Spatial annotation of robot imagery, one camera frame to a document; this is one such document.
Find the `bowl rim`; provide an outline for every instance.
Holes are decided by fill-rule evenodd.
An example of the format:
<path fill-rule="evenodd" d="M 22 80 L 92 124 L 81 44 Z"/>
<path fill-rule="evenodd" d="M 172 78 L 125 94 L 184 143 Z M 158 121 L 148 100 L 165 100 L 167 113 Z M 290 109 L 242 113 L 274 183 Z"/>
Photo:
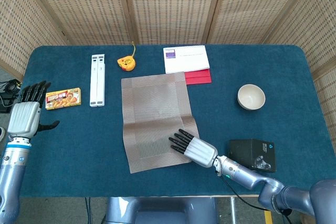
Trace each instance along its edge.
<path fill-rule="evenodd" d="M 257 88 L 258 90 L 261 91 L 261 93 L 263 94 L 262 97 L 263 97 L 263 99 L 264 99 L 263 102 L 262 102 L 262 104 L 261 104 L 261 106 L 252 109 L 252 108 L 249 108 L 249 107 L 243 105 L 243 103 L 241 102 L 241 100 L 240 100 L 240 98 L 239 98 L 239 94 L 240 94 L 241 89 L 244 88 L 245 86 L 252 86 L 252 87 Z M 260 109 L 262 106 L 264 106 L 264 104 L 265 104 L 265 102 L 266 102 L 266 96 L 265 96 L 264 91 L 263 91 L 259 86 L 254 85 L 254 84 L 251 84 L 251 83 L 249 83 L 249 84 L 245 84 L 245 85 L 243 85 L 243 86 L 241 86 L 241 87 L 239 88 L 239 90 L 238 90 L 238 94 L 237 94 L 237 99 L 238 99 L 238 103 L 239 103 L 239 105 L 240 105 L 241 107 L 243 107 L 244 109 L 246 109 L 246 110 L 258 110 L 258 109 Z"/>

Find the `red folder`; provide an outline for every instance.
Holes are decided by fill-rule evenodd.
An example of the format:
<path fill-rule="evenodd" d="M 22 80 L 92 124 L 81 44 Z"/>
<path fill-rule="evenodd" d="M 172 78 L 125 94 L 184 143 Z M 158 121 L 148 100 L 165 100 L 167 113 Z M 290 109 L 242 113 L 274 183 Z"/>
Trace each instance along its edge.
<path fill-rule="evenodd" d="M 210 69 L 204 69 L 199 71 L 185 72 L 186 84 L 202 84 L 211 83 Z"/>

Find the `yellow tape measure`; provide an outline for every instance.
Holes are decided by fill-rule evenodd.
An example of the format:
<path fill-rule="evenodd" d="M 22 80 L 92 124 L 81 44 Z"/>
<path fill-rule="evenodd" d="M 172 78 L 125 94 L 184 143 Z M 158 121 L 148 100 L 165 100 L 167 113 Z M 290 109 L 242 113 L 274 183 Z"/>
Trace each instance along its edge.
<path fill-rule="evenodd" d="M 121 69 L 124 71 L 132 71 L 135 68 L 135 59 L 134 59 L 135 45 L 133 41 L 132 41 L 132 45 L 134 47 L 133 54 L 125 56 L 117 60 L 119 67 L 121 67 Z"/>

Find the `floor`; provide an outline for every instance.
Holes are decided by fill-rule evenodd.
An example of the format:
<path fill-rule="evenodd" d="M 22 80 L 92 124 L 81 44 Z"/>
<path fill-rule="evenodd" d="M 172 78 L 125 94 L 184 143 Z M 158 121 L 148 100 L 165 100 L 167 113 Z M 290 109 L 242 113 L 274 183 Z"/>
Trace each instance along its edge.
<path fill-rule="evenodd" d="M 3 69 L 0 69 L 0 81 L 13 79 Z M 9 114 L 0 114 L 0 126 L 7 129 L 9 123 Z M 0 142 L 0 151 L 2 152 L 6 140 Z M 257 198 L 244 198 L 251 204 L 258 205 Z M 107 205 L 106 198 L 92 198 L 91 212 L 92 223 L 100 224 L 105 215 Z M 237 224 L 261 224 L 265 223 L 264 211 L 251 208 L 239 199 L 235 199 L 236 205 L 236 223 Z M 230 198 L 218 199 L 218 219 L 219 224 L 231 224 L 231 206 Z M 299 224 L 300 217 L 297 212 L 290 216 L 293 224 Z M 16 224 L 73 224 L 87 223 L 87 211 L 84 198 L 21 198 L 20 215 Z M 272 213 L 272 222 L 282 224 L 282 217 Z"/>

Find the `black cube box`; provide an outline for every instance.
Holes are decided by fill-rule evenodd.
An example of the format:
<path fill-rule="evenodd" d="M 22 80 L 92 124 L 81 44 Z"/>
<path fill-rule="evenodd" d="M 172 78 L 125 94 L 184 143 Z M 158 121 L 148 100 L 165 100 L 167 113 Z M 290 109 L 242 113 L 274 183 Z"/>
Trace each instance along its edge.
<path fill-rule="evenodd" d="M 251 170 L 276 171 L 273 142 L 258 139 L 236 139 L 229 142 L 229 158 Z"/>

